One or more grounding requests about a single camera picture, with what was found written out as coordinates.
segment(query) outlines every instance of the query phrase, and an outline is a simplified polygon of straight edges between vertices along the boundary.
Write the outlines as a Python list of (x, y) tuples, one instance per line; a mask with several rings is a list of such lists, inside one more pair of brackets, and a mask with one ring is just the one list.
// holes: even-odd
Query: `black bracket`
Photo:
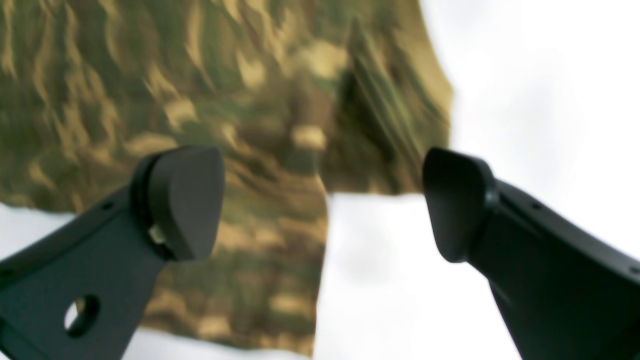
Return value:
[(149, 156), (129, 186), (0, 262), (0, 350), (12, 360), (120, 359), (164, 265), (211, 255), (224, 187), (215, 148)]
[(488, 280), (524, 360), (640, 359), (640, 263), (482, 160), (432, 149), (422, 173), (441, 255)]

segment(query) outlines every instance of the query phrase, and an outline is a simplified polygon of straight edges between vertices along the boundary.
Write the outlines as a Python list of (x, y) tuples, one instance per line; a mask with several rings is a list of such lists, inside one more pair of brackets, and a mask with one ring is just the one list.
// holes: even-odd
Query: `white surface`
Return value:
[[(640, 258), (639, 3), (423, 3), (456, 88), (452, 146)], [(486, 281), (438, 255), (422, 197), (339, 195), (331, 212), (316, 359), (518, 359)], [(64, 219), (0, 221), (8, 254)], [(258, 358), (286, 357), (141, 331), (125, 360)]]

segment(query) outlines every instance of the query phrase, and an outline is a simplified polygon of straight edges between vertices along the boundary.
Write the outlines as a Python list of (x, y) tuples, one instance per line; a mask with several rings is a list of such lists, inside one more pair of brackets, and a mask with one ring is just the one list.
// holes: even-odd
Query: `green camouflage cloth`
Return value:
[(210, 261), (143, 325), (310, 355), (327, 192), (420, 190), (452, 90), (418, 0), (0, 0), (0, 201), (81, 213), (139, 160), (215, 145)]

